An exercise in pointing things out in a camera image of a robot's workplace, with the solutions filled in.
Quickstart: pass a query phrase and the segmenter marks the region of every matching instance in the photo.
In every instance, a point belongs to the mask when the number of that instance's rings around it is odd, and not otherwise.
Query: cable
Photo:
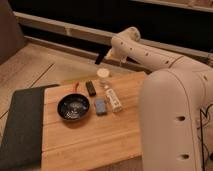
[[[204,148],[205,148],[205,150],[207,152],[207,157],[206,157],[206,160],[204,162],[204,164],[206,165],[207,161],[209,160],[210,152],[209,152],[209,149],[208,149],[208,147],[207,147],[207,145],[205,143],[203,143],[203,146],[204,146]]]
[[[201,138],[200,138],[200,141],[201,141],[201,152],[202,152],[202,168],[203,168],[203,171],[205,171],[205,157],[204,157],[204,143],[203,143],[203,119],[202,119],[202,110],[200,109],[200,134],[201,134]]]
[[[203,141],[203,128],[210,122],[211,120],[211,114],[209,113],[209,109],[213,106],[213,104],[210,104],[205,112],[200,109],[200,126],[197,128],[197,129],[200,129],[200,133],[201,133],[201,137],[198,136],[199,140],[201,141],[201,151],[202,151],[202,168],[203,168],[203,171],[205,171],[205,166],[209,160],[209,157],[210,157],[210,153],[209,153],[209,150],[208,150],[208,147],[206,146],[206,144],[204,143]],[[203,117],[202,115],[204,115],[206,118],[208,118],[207,122],[203,124]],[[207,152],[207,158],[206,160],[204,159],[204,148]]]

